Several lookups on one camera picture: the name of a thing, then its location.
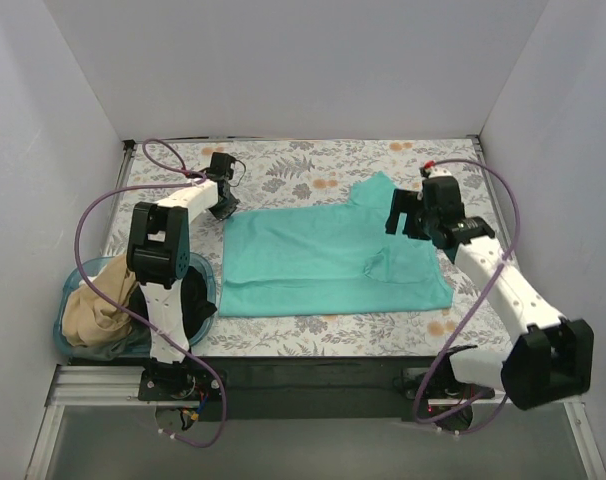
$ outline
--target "blue plastic basket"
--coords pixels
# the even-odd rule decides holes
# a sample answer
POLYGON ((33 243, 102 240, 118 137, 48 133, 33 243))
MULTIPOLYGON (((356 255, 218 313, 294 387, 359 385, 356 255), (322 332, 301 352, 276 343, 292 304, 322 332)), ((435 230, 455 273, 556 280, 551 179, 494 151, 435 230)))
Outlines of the blue plastic basket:
MULTIPOLYGON (((113 257, 100 257, 95 258, 93 260, 88 260, 83 263, 83 268, 89 276, 96 276, 99 274, 101 269, 112 259, 113 257)), ((212 271, 212 266, 210 262, 208 262, 205 258, 196 253, 190 253, 190 266, 196 268, 196 270, 203 275, 205 279, 205 284, 207 286, 207 299, 208 301, 216 304, 216 282, 214 281, 214 272, 212 271)), ((56 347, 68 357, 76 357, 76 358, 85 358, 83 355, 83 347, 74 347, 70 345, 63 335, 63 312, 65 312, 65 306, 67 305, 67 299, 70 294, 79 288, 79 284, 81 283, 81 274, 78 269, 75 269, 67 280, 65 281, 65 285, 63 286, 63 297, 61 298, 61 305, 59 307, 59 313, 54 322, 54 343, 56 347)), ((210 318, 203 322, 203 326, 201 329, 190 338, 190 345, 196 345, 199 343, 207 332, 212 327, 212 323, 216 318, 216 313, 212 315, 210 318)), ((147 358, 150 356, 150 347, 149 345, 135 345, 128 346, 125 350, 119 355, 119 358, 147 358)))

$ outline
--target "table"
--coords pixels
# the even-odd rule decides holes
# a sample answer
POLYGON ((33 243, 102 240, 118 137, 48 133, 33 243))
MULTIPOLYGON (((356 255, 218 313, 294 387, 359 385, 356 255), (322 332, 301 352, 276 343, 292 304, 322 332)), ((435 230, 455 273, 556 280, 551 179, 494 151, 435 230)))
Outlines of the table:
MULTIPOLYGON (((471 139, 449 140, 221 140, 172 144, 188 168, 209 165, 212 152, 226 152, 247 165, 234 191, 239 211, 344 203, 351 186, 378 171, 401 188, 420 187, 419 167, 429 160, 477 161, 471 139)), ((177 165, 169 151, 150 146, 161 162, 177 165)), ((176 183, 181 176, 157 167, 137 148, 128 185, 176 183)), ((468 216, 481 216, 500 232, 484 176, 469 165, 451 165, 468 216)), ((237 175, 242 167, 237 166, 237 175)), ((109 230, 106 255, 125 252, 131 212, 139 201, 155 201, 166 190, 127 192, 119 199, 109 230)), ((209 214, 190 225, 191 250, 212 264, 220 293, 223 223, 209 214)), ((452 308, 430 312, 280 318, 217 318, 195 347, 199 356, 398 356, 435 355, 477 297, 472 282, 439 253, 441 270, 454 289, 452 308)), ((457 343, 507 350, 509 337, 488 304, 481 307, 457 343)))

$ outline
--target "fold in shirt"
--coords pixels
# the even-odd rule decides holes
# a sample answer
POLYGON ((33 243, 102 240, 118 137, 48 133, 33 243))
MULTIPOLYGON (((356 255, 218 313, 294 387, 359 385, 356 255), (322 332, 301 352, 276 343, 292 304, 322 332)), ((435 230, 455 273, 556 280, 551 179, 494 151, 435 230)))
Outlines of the fold in shirt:
POLYGON ((232 216, 225 226, 220 315, 450 307, 452 289, 441 276, 432 244, 400 232, 385 234, 394 189, 378 173, 355 184, 344 205, 232 216))

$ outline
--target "gray floor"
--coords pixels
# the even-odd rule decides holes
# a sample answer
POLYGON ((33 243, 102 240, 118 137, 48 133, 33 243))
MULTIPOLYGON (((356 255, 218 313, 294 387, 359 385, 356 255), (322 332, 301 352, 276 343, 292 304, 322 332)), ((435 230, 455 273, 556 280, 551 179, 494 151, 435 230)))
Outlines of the gray floor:
MULTIPOLYGON (((475 407, 477 418, 491 408, 475 407)), ((205 439, 214 428, 190 433, 205 439)), ((490 428, 458 439, 393 419, 232 421, 203 451, 160 436, 153 408, 67 407, 51 465, 51 480, 586 478, 558 403, 508 405, 490 428)))

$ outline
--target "folded garment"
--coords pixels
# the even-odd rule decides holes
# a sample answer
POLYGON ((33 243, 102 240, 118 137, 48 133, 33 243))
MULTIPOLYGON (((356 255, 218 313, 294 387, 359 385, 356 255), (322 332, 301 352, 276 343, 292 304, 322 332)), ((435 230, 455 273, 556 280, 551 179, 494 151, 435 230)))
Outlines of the folded garment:
MULTIPOLYGON (((125 255, 114 257, 93 283, 109 298, 127 305, 136 277, 125 255)), ((85 284, 72 292, 62 319, 63 335, 73 347, 95 347, 119 341, 130 334, 130 317, 99 297, 85 284)))
POLYGON ((220 315, 450 307, 453 292, 432 244, 385 234, 394 189, 378 173, 354 185, 345 205, 231 217, 225 226, 220 315))

